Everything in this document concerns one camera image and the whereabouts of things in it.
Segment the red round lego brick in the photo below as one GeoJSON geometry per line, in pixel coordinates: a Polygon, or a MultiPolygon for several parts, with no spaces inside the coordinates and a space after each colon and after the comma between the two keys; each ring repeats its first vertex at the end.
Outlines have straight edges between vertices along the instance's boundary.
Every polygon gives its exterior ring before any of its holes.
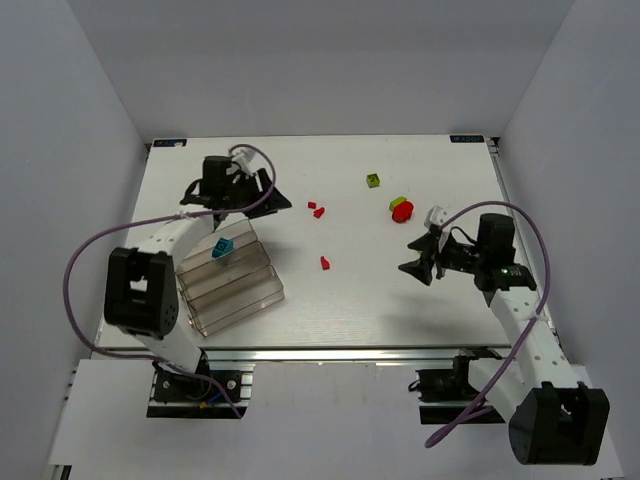
{"type": "Polygon", "coordinates": [[[396,223],[405,223],[411,219],[414,211],[414,205],[405,200],[401,203],[398,203],[392,209],[392,220],[396,223]]]}

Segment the lime green curved lego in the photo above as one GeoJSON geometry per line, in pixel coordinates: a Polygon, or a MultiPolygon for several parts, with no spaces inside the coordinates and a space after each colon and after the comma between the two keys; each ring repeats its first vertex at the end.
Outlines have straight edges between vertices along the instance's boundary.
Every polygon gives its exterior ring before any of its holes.
{"type": "Polygon", "coordinates": [[[404,196],[399,196],[399,197],[393,199],[389,204],[389,209],[391,211],[393,211],[398,205],[404,203],[406,200],[407,200],[407,198],[404,197],[404,196]]]}

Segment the teal rounded lego brick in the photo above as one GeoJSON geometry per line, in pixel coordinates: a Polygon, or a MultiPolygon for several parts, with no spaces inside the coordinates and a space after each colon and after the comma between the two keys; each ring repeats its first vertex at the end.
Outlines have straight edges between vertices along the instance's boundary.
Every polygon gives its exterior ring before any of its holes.
{"type": "Polygon", "coordinates": [[[214,245],[211,256],[213,259],[220,258],[231,253],[234,250],[234,241],[232,239],[221,237],[214,245]]]}

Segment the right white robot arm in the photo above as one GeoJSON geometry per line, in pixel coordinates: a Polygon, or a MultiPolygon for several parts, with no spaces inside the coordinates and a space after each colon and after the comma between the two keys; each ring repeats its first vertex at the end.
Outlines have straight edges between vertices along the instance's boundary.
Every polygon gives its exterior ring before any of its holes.
{"type": "Polygon", "coordinates": [[[448,271],[469,274],[511,345],[506,356],[489,347],[463,348],[448,370],[421,370],[411,390],[425,403],[464,401],[450,424],[484,416],[506,423],[511,450],[523,465],[596,463],[610,403],[601,389],[588,387],[566,359],[538,307],[542,299],[529,269],[516,262],[515,224],[505,214],[479,219],[475,240],[457,241],[447,212],[432,208],[427,232],[410,243],[417,260],[400,271],[425,285],[448,271]]]}

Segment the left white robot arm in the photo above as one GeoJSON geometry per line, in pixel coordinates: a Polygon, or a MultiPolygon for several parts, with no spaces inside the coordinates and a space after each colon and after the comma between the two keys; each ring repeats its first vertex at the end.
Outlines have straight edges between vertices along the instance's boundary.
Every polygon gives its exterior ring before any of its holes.
{"type": "Polygon", "coordinates": [[[226,155],[204,158],[202,173],[189,184],[175,214],[132,247],[114,249],[108,259],[104,298],[107,324],[142,343],[166,370],[205,377],[204,352],[178,324],[177,266],[231,214],[260,218],[289,209],[268,161],[252,170],[260,149],[238,144],[226,155]]]}

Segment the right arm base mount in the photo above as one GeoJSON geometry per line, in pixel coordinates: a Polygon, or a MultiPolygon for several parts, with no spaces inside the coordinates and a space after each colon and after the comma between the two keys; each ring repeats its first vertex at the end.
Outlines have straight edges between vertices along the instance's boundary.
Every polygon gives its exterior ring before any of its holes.
{"type": "Polygon", "coordinates": [[[466,408],[478,394],[468,382],[469,364],[482,359],[501,361],[502,356],[488,347],[462,348],[446,368],[416,371],[407,390],[418,395],[421,425],[445,425],[466,408]]]}

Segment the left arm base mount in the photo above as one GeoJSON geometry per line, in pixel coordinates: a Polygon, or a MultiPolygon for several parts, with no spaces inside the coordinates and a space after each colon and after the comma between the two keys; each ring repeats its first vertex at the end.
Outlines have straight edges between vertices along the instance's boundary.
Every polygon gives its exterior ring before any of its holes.
{"type": "Polygon", "coordinates": [[[153,362],[146,417],[151,419],[239,420],[251,398],[251,368],[209,365],[218,383],[194,379],[153,362]]]}

